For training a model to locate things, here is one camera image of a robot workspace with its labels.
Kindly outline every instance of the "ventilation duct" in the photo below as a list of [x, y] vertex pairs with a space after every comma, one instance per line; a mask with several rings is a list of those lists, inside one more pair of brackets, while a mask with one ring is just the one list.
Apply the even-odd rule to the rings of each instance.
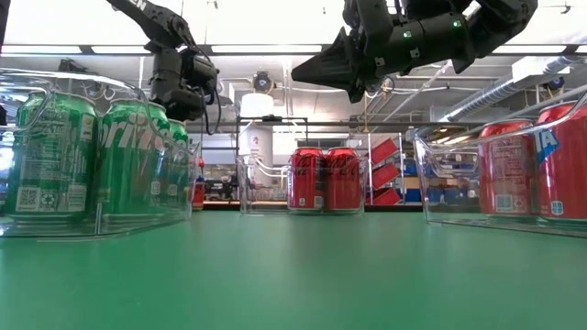
[[[587, 36], [577, 39], [574, 44], [583, 44], [587, 42]], [[440, 122], [456, 122], [504, 100], [514, 94], [523, 91], [526, 88], [533, 87], [537, 84], [547, 83], [559, 77], [559, 72], [566, 69], [573, 63], [579, 62], [581, 57], [578, 56], [560, 56], [547, 62], [539, 75], [528, 75], [523, 79], [515, 79], [513, 74], [508, 74], [503, 78], [492, 83], [490, 86], [483, 88], [479, 92], [467, 97], [448, 110], [448, 113], [440, 118]]]

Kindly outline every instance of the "barcode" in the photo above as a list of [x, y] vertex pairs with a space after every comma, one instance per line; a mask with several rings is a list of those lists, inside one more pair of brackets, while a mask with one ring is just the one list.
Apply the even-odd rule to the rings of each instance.
[[159, 181], [153, 181], [150, 184], [150, 194], [158, 195], [161, 193], [161, 183]]
[[561, 201], [550, 202], [550, 212], [554, 215], [564, 215], [565, 211]]
[[39, 210], [39, 188], [18, 188], [17, 211]]
[[512, 195], [495, 195], [495, 211], [512, 212]]
[[70, 212], [81, 212], [85, 210], [85, 196], [88, 190], [85, 185], [70, 184], [67, 192], [67, 206]]
[[177, 184], [170, 184], [167, 187], [167, 194], [170, 196], [177, 196]]

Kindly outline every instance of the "green table surface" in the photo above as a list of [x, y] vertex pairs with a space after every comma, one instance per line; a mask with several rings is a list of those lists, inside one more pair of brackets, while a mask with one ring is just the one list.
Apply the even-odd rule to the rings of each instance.
[[0, 241], [0, 329], [586, 329], [587, 240], [421, 214], [194, 214]]

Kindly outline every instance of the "clear plastic bin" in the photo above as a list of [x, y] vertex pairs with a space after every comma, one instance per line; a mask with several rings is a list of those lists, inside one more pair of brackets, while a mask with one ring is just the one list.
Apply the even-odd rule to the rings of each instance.
[[587, 237], [587, 106], [575, 105], [488, 124], [473, 141], [417, 137], [426, 220]]
[[185, 127], [140, 89], [1, 70], [0, 94], [2, 235], [113, 234], [191, 216], [197, 162]]
[[[269, 168], [254, 155], [238, 157], [243, 214], [352, 215], [364, 212], [367, 160], [317, 167]], [[258, 185], [270, 177], [271, 186]]]

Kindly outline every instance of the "nutrition label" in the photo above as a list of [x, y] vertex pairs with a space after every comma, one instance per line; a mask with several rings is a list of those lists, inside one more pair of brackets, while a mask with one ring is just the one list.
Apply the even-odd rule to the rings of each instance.
[[82, 212], [94, 159], [94, 118], [46, 111], [16, 150], [16, 211]]
[[527, 166], [528, 144], [521, 137], [495, 141], [490, 145], [494, 204], [498, 213], [525, 213], [531, 210], [528, 194], [532, 178]]

